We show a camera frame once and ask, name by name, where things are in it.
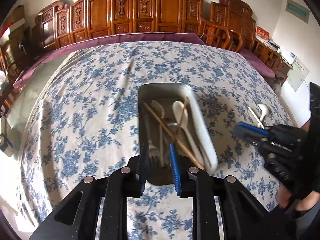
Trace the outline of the red calendar card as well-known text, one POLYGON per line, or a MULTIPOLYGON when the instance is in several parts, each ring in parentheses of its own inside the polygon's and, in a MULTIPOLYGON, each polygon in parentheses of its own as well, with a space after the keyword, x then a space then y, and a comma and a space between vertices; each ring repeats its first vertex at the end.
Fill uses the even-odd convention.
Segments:
POLYGON ((257 25, 255 30, 255 36, 257 39, 263 42, 268 42, 270 38, 270 33, 266 31, 264 28, 257 25))

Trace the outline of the purple chair cushion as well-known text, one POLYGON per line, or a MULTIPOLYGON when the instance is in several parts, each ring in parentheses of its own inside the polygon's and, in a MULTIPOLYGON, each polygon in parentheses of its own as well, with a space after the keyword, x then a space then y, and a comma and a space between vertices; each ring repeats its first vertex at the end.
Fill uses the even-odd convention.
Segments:
POLYGON ((274 79, 276 77, 275 73, 268 68, 257 56, 247 49, 242 49, 240 54, 258 71, 258 73, 263 77, 268 77, 274 79))

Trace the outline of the blue floral tablecloth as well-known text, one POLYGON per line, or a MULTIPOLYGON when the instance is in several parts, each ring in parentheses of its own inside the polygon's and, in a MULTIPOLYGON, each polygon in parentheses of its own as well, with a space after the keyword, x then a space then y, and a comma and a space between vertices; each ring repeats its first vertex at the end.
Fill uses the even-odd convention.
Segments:
MULTIPOLYGON (((222 195, 233 182, 240 211, 278 205, 279 181, 256 147, 233 135, 255 126, 248 107, 268 107, 264 126, 291 119, 263 77, 239 53, 199 44, 140 41, 71 53, 36 100, 22 139, 20 206, 34 225, 31 239, 100 239, 108 177, 140 155, 138 90, 148 83, 192 88, 214 145, 213 191, 220 238, 226 237, 222 195)), ((174 182, 147 180, 127 199, 128 239, 192 239, 193 199, 174 182)))

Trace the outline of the metal rectangular tray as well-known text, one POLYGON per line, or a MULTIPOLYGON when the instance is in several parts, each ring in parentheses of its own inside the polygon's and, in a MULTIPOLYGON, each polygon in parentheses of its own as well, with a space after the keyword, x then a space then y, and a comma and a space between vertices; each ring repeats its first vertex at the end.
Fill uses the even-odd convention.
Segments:
MULTIPOLYGON (((186 96, 189 98, 189 103, 186 107, 188 112, 188 129, 204 159, 204 170, 208 174, 212 175, 217 169, 217 154, 210 138, 206 122, 204 121, 202 111, 192 88, 182 83, 148 83, 142 85, 138 90, 138 114, 140 144, 148 144, 149 146, 149 167, 147 180, 150 184, 164 186, 173 183, 169 151, 169 145, 171 143, 176 145, 177 153, 179 155, 187 158, 189 157, 179 148, 178 144, 174 142, 163 129, 165 167, 161 168, 158 131, 159 123, 145 108, 143 103, 147 103, 155 112, 151 105, 151 100, 158 101, 163 106, 165 111, 165 116, 162 121, 165 122, 176 135, 178 121, 174 117, 172 104, 175 101, 181 101, 184 103, 186 96)), ((185 146, 187 146, 187 148, 193 152, 183 129, 181 129, 178 137, 185 144, 185 146)))

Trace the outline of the purple bench cushion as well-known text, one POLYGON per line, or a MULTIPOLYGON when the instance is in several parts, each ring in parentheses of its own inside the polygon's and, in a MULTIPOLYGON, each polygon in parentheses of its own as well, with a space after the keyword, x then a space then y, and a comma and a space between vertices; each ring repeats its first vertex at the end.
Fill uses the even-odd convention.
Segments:
POLYGON ((127 33, 116 34, 110 36, 97 37, 90 40, 76 42, 56 50, 44 53, 25 73, 13 84, 14 89, 23 88, 30 80, 36 68, 48 61, 56 59, 61 56, 68 55, 77 50, 92 48, 96 46, 124 43, 124 42, 139 42, 139 41, 171 41, 183 42, 191 44, 204 45, 205 42, 195 33, 127 33))

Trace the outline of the green wall sign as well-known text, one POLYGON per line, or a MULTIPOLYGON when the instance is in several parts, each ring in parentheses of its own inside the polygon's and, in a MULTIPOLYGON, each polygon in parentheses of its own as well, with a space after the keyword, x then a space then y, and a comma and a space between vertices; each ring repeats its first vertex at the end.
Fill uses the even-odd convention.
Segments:
POLYGON ((285 11, 291 13, 305 23, 309 22, 310 10, 293 0, 286 1, 285 11))

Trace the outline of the white wall panel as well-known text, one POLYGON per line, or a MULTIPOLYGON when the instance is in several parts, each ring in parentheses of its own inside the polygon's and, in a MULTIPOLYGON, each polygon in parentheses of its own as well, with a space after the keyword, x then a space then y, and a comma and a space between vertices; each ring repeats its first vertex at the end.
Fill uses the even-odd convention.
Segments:
POLYGON ((291 67, 292 68, 287 73, 287 81, 296 92, 300 85, 305 81, 305 78, 309 74, 309 70, 298 58, 295 58, 291 67))

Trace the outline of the white plastic chopstick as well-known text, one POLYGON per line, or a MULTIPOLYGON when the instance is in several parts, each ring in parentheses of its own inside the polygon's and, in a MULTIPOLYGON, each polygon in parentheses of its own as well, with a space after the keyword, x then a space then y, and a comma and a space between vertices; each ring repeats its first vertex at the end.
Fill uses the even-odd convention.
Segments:
POLYGON ((255 112, 253 111, 253 109, 251 109, 251 107, 248 107, 249 112, 253 115, 253 118, 255 118, 255 120, 258 122, 258 127, 264 129, 264 126, 262 124, 262 122, 260 121, 260 119, 257 117, 257 115, 255 114, 255 112))

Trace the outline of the cardboard box stack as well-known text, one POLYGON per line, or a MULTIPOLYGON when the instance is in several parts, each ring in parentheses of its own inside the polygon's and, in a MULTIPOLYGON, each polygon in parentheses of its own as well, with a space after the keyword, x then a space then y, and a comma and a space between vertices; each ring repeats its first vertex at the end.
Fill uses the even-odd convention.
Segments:
POLYGON ((11 14, 5 19, 1 26, 1 39, 7 39, 9 34, 25 25, 24 6, 17 6, 11 14))

